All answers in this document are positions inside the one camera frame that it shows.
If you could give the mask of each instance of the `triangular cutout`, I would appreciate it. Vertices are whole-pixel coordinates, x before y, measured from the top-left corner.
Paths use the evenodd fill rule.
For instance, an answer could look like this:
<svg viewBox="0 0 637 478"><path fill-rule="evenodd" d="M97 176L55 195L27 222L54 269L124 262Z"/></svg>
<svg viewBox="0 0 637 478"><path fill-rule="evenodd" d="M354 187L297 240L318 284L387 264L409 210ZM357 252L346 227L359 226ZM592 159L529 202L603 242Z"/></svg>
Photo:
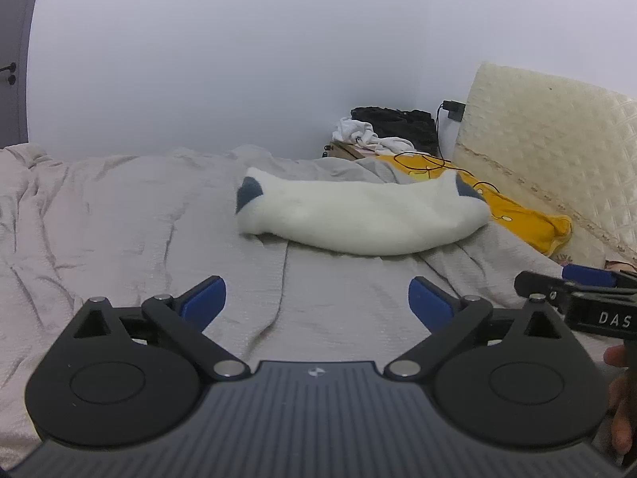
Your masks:
<svg viewBox="0 0 637 478"><path fill-rule="evenodd" d="M95 336L107 336L111 333L104 315L100 310L93 310L88 313L84 322L75 333L74 338L93 338Z"/></svg>
<svg viewBox="0 0 637 478"><path fill-rule="evenodd" d="M553 338L558 340L562 336L555 330L553 324L542 311L535 311L531 315L529 325L527 325L524 334L536 338Z"/></svg>

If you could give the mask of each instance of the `bed sheet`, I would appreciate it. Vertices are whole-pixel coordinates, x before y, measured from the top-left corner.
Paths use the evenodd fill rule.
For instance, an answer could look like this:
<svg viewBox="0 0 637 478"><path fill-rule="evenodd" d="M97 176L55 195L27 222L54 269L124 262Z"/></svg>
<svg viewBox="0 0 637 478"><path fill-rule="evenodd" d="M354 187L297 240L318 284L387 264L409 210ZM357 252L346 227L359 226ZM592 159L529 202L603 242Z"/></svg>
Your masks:
<svg viewBox="0 0 637 478"><path fill-rule="evenodd" d="M0 464L37 444L24 386L90 296L138 306L211 274L227 284L206 335L255 368L263 359L374 360L379 368L428 335L407 289L423 275L449 292L517 307L523 269L558 265L492 223L464 241L401 257L355 257L274 236L241 236L235 192L247 167L303 180L410 183L366 159L276 159L178 149L62 163L35 145L0 151ZM580 337L600 359L607 341Z"/></svg>

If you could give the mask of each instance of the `human hand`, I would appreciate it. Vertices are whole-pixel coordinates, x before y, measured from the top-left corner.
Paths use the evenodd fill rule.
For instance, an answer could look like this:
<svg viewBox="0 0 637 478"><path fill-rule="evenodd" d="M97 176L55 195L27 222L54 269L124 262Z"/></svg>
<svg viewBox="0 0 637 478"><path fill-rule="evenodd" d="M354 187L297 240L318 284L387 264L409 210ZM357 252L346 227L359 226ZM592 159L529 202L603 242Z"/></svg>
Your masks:
<svg viewBox="0 0 637 478"><path fill-rule="evenodd" d="M604 352L604 362L612 366L628 366L626 349L623 345L608 347ZM616 410L610 433L613 447L619 454L626 454L633 446L633 423L630 419L628 377L624 372L608 387L608 408Z"/></svg>

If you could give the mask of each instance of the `cream quilted mattress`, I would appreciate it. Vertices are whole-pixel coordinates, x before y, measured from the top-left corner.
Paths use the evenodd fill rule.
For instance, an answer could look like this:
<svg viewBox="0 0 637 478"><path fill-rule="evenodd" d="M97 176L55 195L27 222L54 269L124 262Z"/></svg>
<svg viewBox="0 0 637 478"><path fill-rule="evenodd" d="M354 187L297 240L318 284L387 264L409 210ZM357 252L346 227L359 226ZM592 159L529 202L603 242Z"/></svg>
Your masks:
<svg viewBox="0 0 637 478"><path fill-rule="evenodd" d="M584 82L484 63L454 162L521 204L573 219L559 261L637 263L637 101Z"/></svg>

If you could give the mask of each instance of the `yellow pillow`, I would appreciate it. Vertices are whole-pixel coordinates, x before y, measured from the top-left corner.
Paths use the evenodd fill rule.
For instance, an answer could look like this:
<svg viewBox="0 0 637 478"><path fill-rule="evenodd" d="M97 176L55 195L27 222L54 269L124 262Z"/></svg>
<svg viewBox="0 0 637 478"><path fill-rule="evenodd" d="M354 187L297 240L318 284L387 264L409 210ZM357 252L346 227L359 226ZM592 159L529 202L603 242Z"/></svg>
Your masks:
<svg viewBox="0 0 637 478"><path fill-rule="evenodd" d="M571 237L570 217L546 215L530 208L524 208L513 199L500 194L498 189L490 183L480 182L468 170L455 167L446 160L430 155L410 153L397 156L379 156L378 160L392 164L418 181L437 178L447 169L457 170L465 183L482 194L491 207L491 214L495 221L544 255L552 255Z"/></svg>

